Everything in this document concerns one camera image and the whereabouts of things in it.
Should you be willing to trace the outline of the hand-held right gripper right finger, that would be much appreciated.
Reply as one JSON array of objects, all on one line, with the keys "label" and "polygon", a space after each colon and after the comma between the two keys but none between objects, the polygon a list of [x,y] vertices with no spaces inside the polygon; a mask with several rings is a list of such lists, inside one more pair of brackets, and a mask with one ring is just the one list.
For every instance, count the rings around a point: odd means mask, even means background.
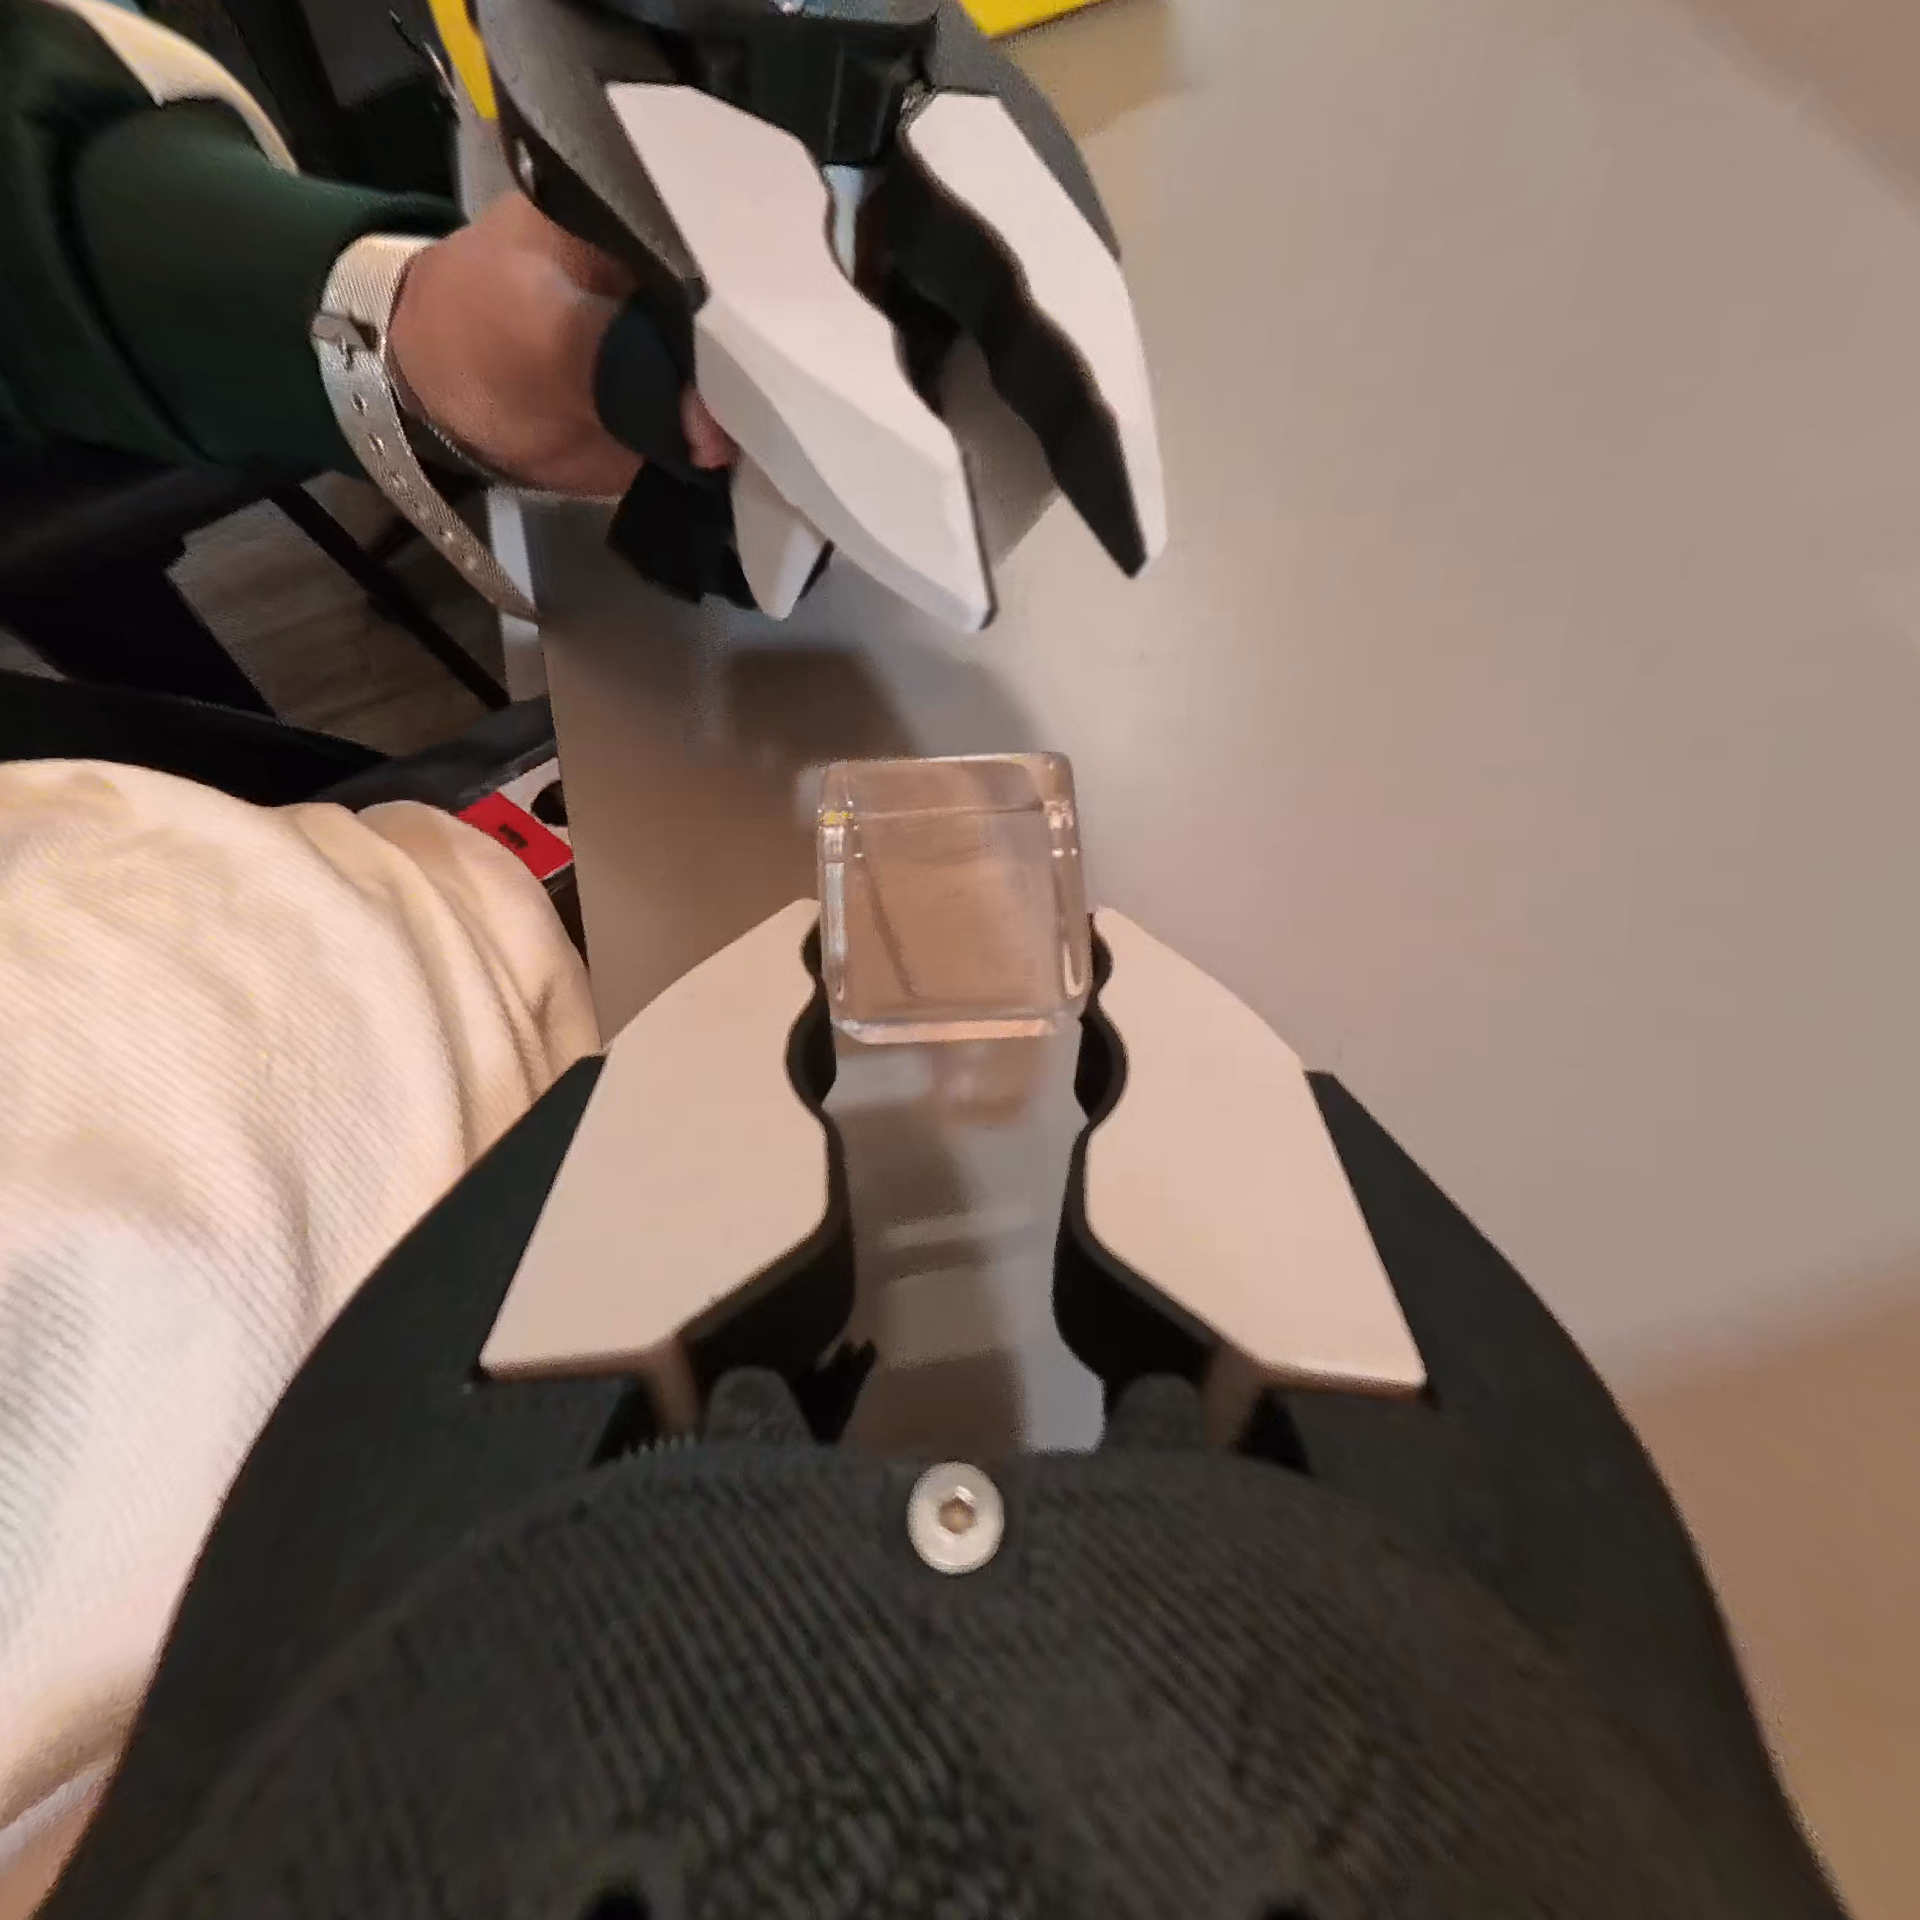
[{"label": "hand-held right gripper right finger", "polygon": [[1298,1053],[1117,909],[1091,943],[1054,1327],[1102,1418],[1146,1380],[1216,1444],[1294,1395],[1419,1405],[1428,1364]]}]

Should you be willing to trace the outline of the grey desk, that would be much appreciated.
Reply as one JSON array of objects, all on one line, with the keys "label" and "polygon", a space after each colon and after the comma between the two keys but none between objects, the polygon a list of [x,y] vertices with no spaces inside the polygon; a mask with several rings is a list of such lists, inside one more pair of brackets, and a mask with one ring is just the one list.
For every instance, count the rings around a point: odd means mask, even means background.
[{"label": "grey desk", "polygon": [[1917,196],[1680,5],[1107,5],[1016,52],[1171,547],[955,638],[527,511],[603,1022],[837,757],[1071,757],[1094,901],[1332,1070],[1673,1486],[1812,1836],[1917,1917]]}]

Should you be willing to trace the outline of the person's leg in white trousers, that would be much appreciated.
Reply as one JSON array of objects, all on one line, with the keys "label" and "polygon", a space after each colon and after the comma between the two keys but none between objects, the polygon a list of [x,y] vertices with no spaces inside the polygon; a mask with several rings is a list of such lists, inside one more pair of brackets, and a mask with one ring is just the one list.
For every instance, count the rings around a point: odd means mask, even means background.
[{"label": "person's leg in white trousers", "polygon": [[422,803],[3,781],[5,1917],[44,1902],[289,1380],[598,1048],[517,852]]}]

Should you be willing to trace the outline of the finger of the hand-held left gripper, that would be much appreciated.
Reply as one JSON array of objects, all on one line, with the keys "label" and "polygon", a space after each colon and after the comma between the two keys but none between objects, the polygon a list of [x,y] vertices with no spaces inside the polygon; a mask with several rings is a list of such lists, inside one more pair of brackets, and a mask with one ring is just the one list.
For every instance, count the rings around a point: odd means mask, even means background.
[{"label": "finger of the hand-held left gripper", "polygon": [[957,632],[996,617],[995,571],[1054,501],[1035,434],[979,347],[915,386],[857,291],[865,181],[706,93],[613,82],[609,108],[706,288],[692,386],[733,438],[733,543],[756,612],[786,618],[835,550]]},{"label": "finger of the hand-held left gripper", "polygon": [[1156,405],[1128,279],[1004,103],[921,103],[887,172],[901,280],[973,345],[1054,490],[1127,577],[1169,540]]}]

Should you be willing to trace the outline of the clear acrylic cube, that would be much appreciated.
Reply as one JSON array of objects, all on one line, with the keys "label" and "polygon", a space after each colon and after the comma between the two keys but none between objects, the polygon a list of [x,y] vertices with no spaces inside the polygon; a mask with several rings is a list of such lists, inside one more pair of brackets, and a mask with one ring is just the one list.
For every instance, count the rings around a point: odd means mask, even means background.
[{"label": "clear acrylic cube", "polygon": [[820,976],[855,1044],[1046,1041],[1093,995],[1061,752],[857,759],[820,779]]}]

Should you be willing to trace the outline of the person's left hand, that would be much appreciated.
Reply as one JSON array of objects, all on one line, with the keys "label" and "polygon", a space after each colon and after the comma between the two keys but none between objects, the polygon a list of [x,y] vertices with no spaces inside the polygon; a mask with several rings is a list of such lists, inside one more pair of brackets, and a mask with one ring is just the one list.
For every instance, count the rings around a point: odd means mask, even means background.
[{"label": "person's left hand", "polygon": [[594,386],[635,293],[622,262],[510,190],[415,258],[389,328],[392,367],[424,421],[483,468],[615,501],[642,458],[613,436]]}]

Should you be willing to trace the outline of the red label plate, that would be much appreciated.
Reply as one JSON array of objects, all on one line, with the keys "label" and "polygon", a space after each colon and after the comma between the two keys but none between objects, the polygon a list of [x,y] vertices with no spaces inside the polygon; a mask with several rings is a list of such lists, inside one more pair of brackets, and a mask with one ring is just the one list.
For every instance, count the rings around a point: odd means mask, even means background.
[{"label": "red label plate", "polygon": [[575,867],[570,833],[542,818],[505,788],[486,793],[454,815],[463,824],[510,852],[539,882],[557,885]]}]

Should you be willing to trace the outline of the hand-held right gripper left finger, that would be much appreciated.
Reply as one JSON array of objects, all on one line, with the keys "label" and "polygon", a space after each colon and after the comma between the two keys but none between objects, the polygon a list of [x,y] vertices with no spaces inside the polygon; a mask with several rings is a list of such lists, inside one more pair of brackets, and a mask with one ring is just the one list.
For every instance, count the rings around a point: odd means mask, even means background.
[{"label": "hand-held right gripper left finger", "polygon": [[820,909],[794,901],[683,975],[596,1061],[583,1116],[481,1350],[498,1384],[636,1392],[697,1432],[738,1373],[843,1430],[872,1368]]}]

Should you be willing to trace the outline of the person's left forearm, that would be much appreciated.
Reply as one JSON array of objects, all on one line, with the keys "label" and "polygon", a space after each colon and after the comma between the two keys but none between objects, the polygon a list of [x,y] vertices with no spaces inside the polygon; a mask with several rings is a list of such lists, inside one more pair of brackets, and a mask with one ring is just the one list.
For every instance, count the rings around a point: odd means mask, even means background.
[{"label": "person's left forearm", "polygon": [[222,98],[160,101],[66,5],[5,5],[5,449],[361,478],[314,350],[338,258],[448,198],[277,162]]}]

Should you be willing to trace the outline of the black chair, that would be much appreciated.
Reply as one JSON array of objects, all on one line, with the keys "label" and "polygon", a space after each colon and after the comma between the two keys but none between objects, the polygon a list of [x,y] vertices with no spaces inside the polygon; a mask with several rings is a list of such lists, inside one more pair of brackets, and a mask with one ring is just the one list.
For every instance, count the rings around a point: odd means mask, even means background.
[{"label": "black chair", "polygon": [[[481,709],[465,733],[387,755],[281,714],[176,581],[197,536],[267,514],[355,604]],[[169,468],[90,447],[5,454],[5,767],[102,761],[249,805],[422,803],[460,812],[557,759],[545,699],[512,703],[403,571],[399,526],[361,536],[318,484]]]}]

